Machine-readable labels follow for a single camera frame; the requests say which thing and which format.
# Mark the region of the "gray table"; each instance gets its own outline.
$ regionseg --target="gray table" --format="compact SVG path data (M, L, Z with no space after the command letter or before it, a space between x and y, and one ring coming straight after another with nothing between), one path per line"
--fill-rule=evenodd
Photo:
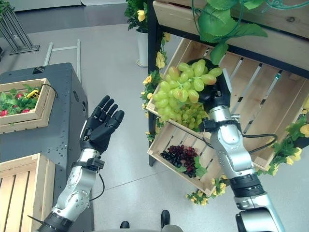
M66 185L70 166L80 155L79 135L87 117L88 103L84 90L70 63L5 72L0 84L47 78L58 92L48 127L0 135L0 161L8 161L42 152L56 164L54 204ZM70 231L94 230L93 207L86 209Z

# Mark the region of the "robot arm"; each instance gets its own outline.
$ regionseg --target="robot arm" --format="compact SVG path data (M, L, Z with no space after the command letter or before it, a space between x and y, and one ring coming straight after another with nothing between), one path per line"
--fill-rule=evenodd
M109 96L105 96L85 122L80 137L81 155L72 164L67 185L52 212L37 232L66 232L78 216L90 206L90 190L103 168L101 154L107 149L112 133L119 127L124 112Z
M237 116L229 111L230 92L223 75L214 86L200 94L199 101L210 119L202 128L211 132L211 145L216 150L224 174L230 180L238 209L239 232L284 232L283 224L255 173L249 152L242 142Z

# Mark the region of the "white flower pot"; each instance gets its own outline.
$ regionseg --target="white flower pot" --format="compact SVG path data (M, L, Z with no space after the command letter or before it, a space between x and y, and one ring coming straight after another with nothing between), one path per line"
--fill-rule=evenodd
M136 64L141 67L148 66L148 34L136 31L137 44L139 47L140 58L136 61Z

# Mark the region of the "yellow comb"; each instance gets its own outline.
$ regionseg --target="yellow comb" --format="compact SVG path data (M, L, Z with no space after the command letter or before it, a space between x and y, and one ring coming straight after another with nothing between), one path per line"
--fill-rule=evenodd
M26 96L26 98L36 98L36 97L38 97L39 96L39 94L40 94L40 92L38 91L38 90L33 90L32 92L30 92L27 96Z

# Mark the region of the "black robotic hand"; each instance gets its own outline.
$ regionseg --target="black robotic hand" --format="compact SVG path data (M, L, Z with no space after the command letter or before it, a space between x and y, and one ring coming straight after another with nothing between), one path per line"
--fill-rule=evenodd
M118 105L113 103L113 99L105 96L88 118L80 138L82 150L91 148L100 154L106 151L112 133L119 127L125 115L122 110L114 113Z

